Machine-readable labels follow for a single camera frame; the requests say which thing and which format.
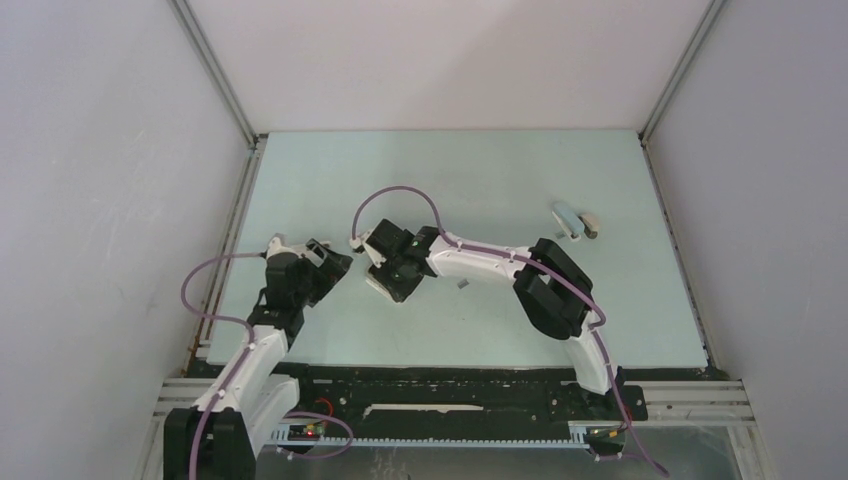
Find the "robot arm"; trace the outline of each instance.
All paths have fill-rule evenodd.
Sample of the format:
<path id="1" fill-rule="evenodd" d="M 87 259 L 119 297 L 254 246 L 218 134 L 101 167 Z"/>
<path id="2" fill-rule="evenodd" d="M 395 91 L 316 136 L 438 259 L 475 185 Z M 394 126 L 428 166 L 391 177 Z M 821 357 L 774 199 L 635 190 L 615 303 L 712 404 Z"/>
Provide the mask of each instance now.
<path id="1" fill-rule="evenodd" d="M 324 298 L 352 259 L 315 240 L 285 246 L 279 236 L 271 240 L 265 258 L 267 285 L 247 320 L 253 340 L 246 334 L 215 383 L 191 408 L 174 409 L 165 420 L 164 480 L 186 478 L 191 442 L 203 415 L 208 419 L 197 459 L 198 478 L 253 478 L 260 449 L 298 404 L 297 380 L 272 372 L 303 326 L 303 309 Z M 244 347 L 248 351 L 243 356 Z"/>
<path id="2" fill-rule="evenodd" d="M 503 247 L 460 240 L 435 227 L 422 227 L 416 235 L 388 220 L 351 240 L 357 253 L 367 253 L 372 265 L 366 280 L 394 302 L 402 303 L 425 276 L 473 278 L 511 286 L 530 323 L 543 334 L 563 341 L 577 374 L 577 382 L 590 392 L 605 395 L 611 388 L 601 351 L 589 332 L 595 313 L 557 281 L 516 260 L 531 258 L 575 285 L 591 298 L 592 281 L 553 241 L 539 239 L 533 247 Z M 505 256 L 470 247 L 505 252 Z"/>

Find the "light blue table surface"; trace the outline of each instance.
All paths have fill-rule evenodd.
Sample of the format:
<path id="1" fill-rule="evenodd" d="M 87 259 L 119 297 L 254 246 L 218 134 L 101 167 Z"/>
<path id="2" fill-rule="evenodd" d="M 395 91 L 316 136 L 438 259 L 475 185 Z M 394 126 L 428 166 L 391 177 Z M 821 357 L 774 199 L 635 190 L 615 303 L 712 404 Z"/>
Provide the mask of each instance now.
<path id="1" fill-rule="evenodd" d="M 357 206 L 396 184 L 435 200 L 445 228 L 499 245 L 555 238 L 551 205 L 564 200 L 601 222 L 600 236 L 560 245 L 592 278 L 609 323 L 603 335 L 628 367 L 701 367 L 706 357 L 632 131 L 426 131 L 271 134 L 237 251 L 261 251 L 277 232 L 314 237 L 350 254 Z M 413 233 L 433 225 L 427 204 L 395 192 L 372 202 L 359 230 L 388 218 Z M 511 289 L 425 278 L 396 305 L 365 283 L 365 256 L 315 308 L 286 361 L 324 365 L 570 366 L 560 342 L 536 331 Z M 220 312 L 246 316 L 264 262 L 237 261 Z M 208 361 L 225 363 L 243 330 L 218 323 Z"/>

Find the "white panel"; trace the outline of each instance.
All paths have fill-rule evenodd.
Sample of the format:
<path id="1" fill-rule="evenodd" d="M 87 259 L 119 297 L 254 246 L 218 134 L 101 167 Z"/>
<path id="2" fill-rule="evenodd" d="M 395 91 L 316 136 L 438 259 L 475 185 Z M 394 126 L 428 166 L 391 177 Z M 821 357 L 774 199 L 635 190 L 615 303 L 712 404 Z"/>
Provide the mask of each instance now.
<path id="1" fill-rule="evenodd" d="M 535 245 L 559 227 L 551 205 L 568 201 L 601 220 L 595 240 L 561 240 L 594 283 L 609 317 L 604 339 L 626 367 L 702 367 L 704 350 L 636 133 L 632 131 L 309 132 L 268 140 L 239 237 L 243 252 L 277 232 L 292 243 L 330 240 L 349 253 L 356 207 L 389 185 L 433 196 L 445 228 L 498 245 Z M 433 224 L 409 192 L 380 198 L 360 230 L 388 218 L 417 232 Z M 365 282 L 367 256 L 315 308 L 286 360 L 378 366 L 572 365 L 563 342 L 527 320 L 502 284 L 425 278 L 403 304 Z M 244 317 L 265 285 L 265 262 L 230 270 L 221 313 Z M 209 361 L 226 363 L 243 329 L 215 324 Z"/>
<path id="2" fill-rule="evenodd" d="M 638 129 L 708 0 L 193 1 L 257 131 Z"/>
<path id="3" fill-rule="evenodd" d="M 164 0 L 3 2 L 0 59 L 0 477 L 129 478 L 246 147 Z"/>
<path id="4" fill-rule="evenodd" d="M 781 478 L 845 478 L 848 2 L 730 2 L 654 137 L 723 364 Z"/>

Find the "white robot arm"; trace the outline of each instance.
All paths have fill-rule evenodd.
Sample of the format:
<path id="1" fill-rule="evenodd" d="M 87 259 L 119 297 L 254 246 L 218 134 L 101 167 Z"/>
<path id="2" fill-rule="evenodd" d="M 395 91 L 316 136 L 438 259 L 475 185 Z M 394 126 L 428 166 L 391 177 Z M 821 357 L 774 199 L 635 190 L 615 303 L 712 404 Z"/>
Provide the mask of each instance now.
<path id="1" fill-rule="evenodd" d="M 265 259 L 266 287 L 242 348 L 190 408 L 174 409 L 165 420 L 164 480 L 184 479 L 191 468 L 198 479 L 254 478 L 260 449 L 299 402 L 297 380 L 272 375 L 274 367 L 303 326 L 303 309 L 324 298 L 353 259 L 315 240 L 285 246 L 279 236 Z M 192 456 L 198 431 L 201 444 Z"/>
<path id="2" fill-rule="evenodd" d="M 597 322 L 595 312 L 554 279 L 519 260 L 542 263 L 591 296 L 591 280 L 556 243 L 539 239 L 534 247 L 503 247 L 442 235 L 435 227 L 423 227 L 413 235 L 384 219 L 352 239 L 351 247 L 371 259 L 368 283 L 397 303 L 406 300 L 425 276 L 511 286 L 533 326 L 563 341 L 580 386 L 600 395 L 609 392 L 606 362 L 589 332 Z"/>

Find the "white wall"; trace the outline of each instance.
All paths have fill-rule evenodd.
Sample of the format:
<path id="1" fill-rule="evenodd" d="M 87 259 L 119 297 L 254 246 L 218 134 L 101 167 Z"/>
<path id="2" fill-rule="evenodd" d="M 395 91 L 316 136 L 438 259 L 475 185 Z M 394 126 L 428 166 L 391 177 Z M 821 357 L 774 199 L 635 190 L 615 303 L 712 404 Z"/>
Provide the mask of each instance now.
<path id="1" fill-rule="evenodd" d="M 129 478 L 246 146 L 164 0 L 2 2 L 0 63 L 0 476 Z"/>
<path id="2" fill-rule="evenodd" d="M 254 128 L 641 128 L 708 0 L 198 0 Z"/>
<path id="3" fill-rule="evenodd" d="M 848 2 L 730 2 L 653 141 L 781 477 L 845 478 Z"/>

